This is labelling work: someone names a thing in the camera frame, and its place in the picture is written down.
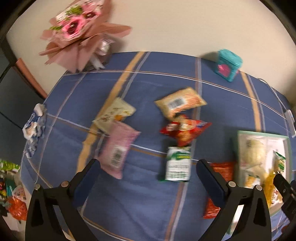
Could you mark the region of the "yellow soft bread packet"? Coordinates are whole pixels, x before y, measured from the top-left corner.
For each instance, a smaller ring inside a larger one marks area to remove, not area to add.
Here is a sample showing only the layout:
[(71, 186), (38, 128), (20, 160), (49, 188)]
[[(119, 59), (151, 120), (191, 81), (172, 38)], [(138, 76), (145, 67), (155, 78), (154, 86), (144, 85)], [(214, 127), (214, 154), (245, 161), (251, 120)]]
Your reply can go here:
[(280, 203), (282, 201), (282, 197), (277, 190), (277, 188), (273, 184), (273, 179), (276, 173), (270, 169), (269, 174), (263, 183), (264, 195), (266, 197), (267, 206), (271, 208), (275, 203)]

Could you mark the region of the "green-white biscuit packet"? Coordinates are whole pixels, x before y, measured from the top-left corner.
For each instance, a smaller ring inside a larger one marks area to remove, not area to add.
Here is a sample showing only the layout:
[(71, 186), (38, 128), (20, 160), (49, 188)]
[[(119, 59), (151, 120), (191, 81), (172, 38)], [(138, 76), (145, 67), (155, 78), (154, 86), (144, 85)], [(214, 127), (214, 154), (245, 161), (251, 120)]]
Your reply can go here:
[(188, 182), (191, 177), (191, 147), (169, 146), (159, 181)]

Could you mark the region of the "pink snack packet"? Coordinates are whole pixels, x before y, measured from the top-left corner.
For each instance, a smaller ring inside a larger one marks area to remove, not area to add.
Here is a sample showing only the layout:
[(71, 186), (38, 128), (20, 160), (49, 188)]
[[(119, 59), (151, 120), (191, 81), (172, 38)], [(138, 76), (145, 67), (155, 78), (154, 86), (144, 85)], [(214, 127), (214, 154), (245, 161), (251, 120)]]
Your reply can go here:
[(140, 133), (131, 126), (114, 120), (111, 124), (109, 138), (98, 156), (101, 169), (112, 177), (121, 180), (127, 154)]

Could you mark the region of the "red chip snack packet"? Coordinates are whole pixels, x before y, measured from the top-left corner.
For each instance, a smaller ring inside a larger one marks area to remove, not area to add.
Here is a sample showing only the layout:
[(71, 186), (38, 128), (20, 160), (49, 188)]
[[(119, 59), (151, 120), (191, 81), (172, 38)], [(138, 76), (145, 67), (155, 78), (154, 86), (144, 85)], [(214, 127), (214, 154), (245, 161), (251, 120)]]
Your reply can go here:
[(185, 147), (210, 126), (211, 123), (189, 119), (181, 114), (164, 126), (160, 133), (176, 139), (178, 147)]

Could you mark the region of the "orange-white snack packet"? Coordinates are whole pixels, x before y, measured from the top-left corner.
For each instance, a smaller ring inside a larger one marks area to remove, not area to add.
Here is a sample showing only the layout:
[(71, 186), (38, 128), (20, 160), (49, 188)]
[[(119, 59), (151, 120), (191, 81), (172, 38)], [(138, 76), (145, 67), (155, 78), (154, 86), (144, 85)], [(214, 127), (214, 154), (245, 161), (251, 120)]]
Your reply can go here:
[(191, 87), (178, 90), (154, 103), (168, 120), (172, 120), (182, 111), (207, 105), (207, 102)]

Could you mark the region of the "green-white cookie packet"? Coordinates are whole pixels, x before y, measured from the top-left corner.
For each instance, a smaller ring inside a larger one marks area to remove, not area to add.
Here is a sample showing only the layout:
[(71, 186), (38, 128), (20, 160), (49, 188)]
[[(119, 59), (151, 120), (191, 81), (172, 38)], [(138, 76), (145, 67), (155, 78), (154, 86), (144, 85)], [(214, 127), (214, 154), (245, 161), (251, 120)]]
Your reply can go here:
[(275, 173), (280, 173), (282, 176), (285, 176), (285, 164), (286, 158), (280, 153), (273, 151), (273, 171)]

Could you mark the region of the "white tray with green rim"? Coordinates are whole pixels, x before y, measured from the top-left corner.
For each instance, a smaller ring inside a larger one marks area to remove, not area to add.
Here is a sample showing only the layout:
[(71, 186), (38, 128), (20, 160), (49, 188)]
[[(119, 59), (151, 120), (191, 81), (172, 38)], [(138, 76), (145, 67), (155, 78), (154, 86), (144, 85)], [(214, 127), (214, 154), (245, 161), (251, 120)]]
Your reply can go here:
[(273, 184), (277, 173), (292, 180), (292, 150), (287, 136), (272, 133), (238, 131), (235, 182), (240, 187), (263, 188), (271, 218), (271, 231), (276, 235), (287, 218), (281, 211), (283, 197)]

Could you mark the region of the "clear-wrapped round bread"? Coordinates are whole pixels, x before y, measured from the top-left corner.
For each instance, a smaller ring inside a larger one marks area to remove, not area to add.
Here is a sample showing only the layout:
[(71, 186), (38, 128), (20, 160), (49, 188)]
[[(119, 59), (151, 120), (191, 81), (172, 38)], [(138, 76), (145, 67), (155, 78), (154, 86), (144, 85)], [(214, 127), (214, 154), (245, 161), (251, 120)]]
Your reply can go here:
[(259, 177), (266, 176), (267, 140), (265, 137), (238, 135), (238, 160), (240, 174)]

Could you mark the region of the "white power strip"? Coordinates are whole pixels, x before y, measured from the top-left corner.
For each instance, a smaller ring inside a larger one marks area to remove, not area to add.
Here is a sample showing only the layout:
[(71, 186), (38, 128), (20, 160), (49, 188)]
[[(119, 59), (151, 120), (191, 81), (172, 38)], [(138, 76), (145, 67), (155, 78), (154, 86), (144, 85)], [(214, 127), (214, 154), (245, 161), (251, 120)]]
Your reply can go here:
[(293, 117), (293, 114), (292, 114), (292, 111), (290, 109), (287, 109), (285, 112), (284, 112), (284, 116), (287, 120), (287, 123), (288, 123), (288, 126), (289, 126), (289, 129), (290, 129), (290, 132), (291, 132), (291, 136), (292, 138), (295, 138), (296, 137), (296, 131), (295, 131), (295, 119)]

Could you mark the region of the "crumpled blue-white wrapper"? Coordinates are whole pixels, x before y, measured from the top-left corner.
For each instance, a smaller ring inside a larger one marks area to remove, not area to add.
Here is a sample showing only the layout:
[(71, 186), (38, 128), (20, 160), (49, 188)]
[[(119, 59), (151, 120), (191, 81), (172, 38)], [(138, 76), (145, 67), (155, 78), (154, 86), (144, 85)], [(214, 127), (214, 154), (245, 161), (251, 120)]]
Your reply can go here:
[(22, 131), (27, 140), (25, 156), (30, 159), (37, 150), (39, 140), (44, 136), (47, 122), (47, 108), (45, 104), (35, 105), (30, 118), (25, 123)]

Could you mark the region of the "small white floral packet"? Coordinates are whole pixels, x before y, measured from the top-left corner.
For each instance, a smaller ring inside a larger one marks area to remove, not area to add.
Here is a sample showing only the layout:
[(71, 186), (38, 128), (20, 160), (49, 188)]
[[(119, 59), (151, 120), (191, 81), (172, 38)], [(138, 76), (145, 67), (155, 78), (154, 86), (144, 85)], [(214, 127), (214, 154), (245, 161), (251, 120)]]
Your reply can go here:
[(136, 108), (117, 97), (93, 123), (104, 133), (109, 134), (113, 121), (122, 121), (135, 113)]

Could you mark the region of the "teal toy house box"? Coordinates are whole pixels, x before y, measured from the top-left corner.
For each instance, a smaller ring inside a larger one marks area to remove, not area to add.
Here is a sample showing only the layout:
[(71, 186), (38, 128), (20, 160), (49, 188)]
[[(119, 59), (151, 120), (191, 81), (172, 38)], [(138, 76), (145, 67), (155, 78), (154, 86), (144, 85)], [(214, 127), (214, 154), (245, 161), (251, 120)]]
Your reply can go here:
[(239, 72), (243, 60), (237, 54), (227, 49), (218, 51), (215, 72), (228, 82), (232, 82)]

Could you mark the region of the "blue checked tablecloth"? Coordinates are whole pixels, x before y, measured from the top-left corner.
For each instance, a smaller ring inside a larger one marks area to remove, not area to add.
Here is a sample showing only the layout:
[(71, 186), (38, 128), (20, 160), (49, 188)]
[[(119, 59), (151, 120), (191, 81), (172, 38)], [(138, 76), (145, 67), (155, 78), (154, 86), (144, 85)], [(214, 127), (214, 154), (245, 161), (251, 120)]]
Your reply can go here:
[(22, 160), (23, 184), (29, 191), (35, 184), (56, 187), (72, 179), (80, 159), (100, 153), (107, 138), (90, 132), (92, 122), (122, 79), (119, 96), (136, 109), (125, 122), (140, 135), (123, 178), (102, 172), (81, 214), (99, 240), (198, 240), (211, 224), (203, 218), (207, 192), (195, 172), (187, 183), (161, 180), (166, 150), (174, 141), (160, 133), (167, 121), (155, 101), (191, 87), (207, 102), (187, 111), (211, 123), (196, 139), (193, 161), (232, 161), (239, 130), (290, 136), (283, 115), (290, 104), (282, 94), (245, 73), (227, 82), (214, 67), (186, 55), (130, 52), (113, 55), (103, 71), (64, 75), (45, 101), (45, 136), (34, 156)]

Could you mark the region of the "pink flower bouquet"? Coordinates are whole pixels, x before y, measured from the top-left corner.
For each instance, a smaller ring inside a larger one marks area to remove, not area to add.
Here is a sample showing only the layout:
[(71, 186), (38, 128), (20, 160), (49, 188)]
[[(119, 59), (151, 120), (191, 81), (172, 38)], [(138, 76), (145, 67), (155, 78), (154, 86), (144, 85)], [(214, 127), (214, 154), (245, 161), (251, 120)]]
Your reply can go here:
[(109, 22), (111, 1), (74, 1), (50, 20), (51, 27), (41, 39), (48, 41), (41, 56), (46, 64), (56, 63), (71, 73), (86, 66), (104, 69), (116, 38), (123, 38), (131, 27)]

